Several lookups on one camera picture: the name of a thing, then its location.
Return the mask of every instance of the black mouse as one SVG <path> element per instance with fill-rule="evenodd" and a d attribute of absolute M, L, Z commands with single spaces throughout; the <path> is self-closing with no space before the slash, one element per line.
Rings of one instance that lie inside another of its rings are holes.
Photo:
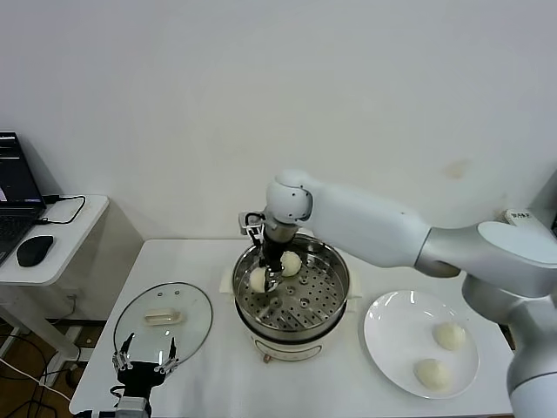
<path fill-rule="evenodd" d="M 44 256 L 49 251 L 54 238 L 50 235 L 43 235 L 27 239 L 17 249 L 17 261 L 21 267 L 33 267 L 43 261 Z"/>

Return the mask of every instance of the glass lid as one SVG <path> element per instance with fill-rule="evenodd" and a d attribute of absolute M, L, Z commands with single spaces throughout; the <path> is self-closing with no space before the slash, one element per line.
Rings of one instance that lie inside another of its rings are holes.
<path fill-rule="evenodd" d="M 158 285 L 141 293 L 122 312 L 114 329 L 114 349 L 120 350 L 133 334 L 130 361 L 162 364 L 173 338 L 179 364 L 198 351 L 211 323 L 211 302 L 203 291 L 187 283 Z"/>

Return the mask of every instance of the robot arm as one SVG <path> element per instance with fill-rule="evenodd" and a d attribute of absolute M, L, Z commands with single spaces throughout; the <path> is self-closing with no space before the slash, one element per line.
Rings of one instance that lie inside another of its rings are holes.
<path fill-rule="evenodd" d="M 515 416 L 557 414 L 554 240 L 499 222 L 431 227 L 403 206 L 294 170 L 280 173 L 266 197 L 268 290 L 276 286 L 280 256 L 300 227 L 375 266 L 409 266 L 433 277 L 466 271 L 466 302 L 485 318 L 508 324 L 519 344 L 507 376 Z"/>
<path fill-rule="evenodd" d="M 305 227 L 379 267 L 409 266 L 433 277 L 460 270 L 498 288 L 535 298 L 557 285 L 555 241 L 500 222 L 460 229 L 429 226 L 413 210 L 347 186 L 288 170 L 266 192 L 267 239 Z"/>

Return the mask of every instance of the laptop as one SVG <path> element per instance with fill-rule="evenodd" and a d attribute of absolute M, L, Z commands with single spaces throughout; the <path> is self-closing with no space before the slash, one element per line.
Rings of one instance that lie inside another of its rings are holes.
<path fill-rule="evenodd" d="M 45 208 L 17 135 L 0 132 L 0 264 Z"/>

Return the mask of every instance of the steamed bun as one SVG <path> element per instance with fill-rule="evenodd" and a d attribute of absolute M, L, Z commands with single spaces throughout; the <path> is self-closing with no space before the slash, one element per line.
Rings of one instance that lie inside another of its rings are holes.
<path fill-rule="evenodd" d="M 258 267 L 250 273 L 250 287 L 255 293 L 265 292 L 265 268 Z"/>
<path fill-rule="evenodd" d="M 426 388 L 435 392 L 445 391 L 451 387 L 451 371 L 442 361 L 424 359 L 414 364 L 414 374 Z"/>
<path fill-rule="evenodd" d="M 283 277 L 290 277 L 299 272 L 299 269 L 302 267 L 302 260 L 300 257 L 293 253 L 292 251 L 285 251 L 280 258 L 280 262 L 282 263 L 282 275 Z"/>
<path fill-rule="evenodd" d="M 466 331 L 454 322 L 444 322 L 433 329 L 433 338 L 445 350 L 456 351 L 466 342 Z"/>

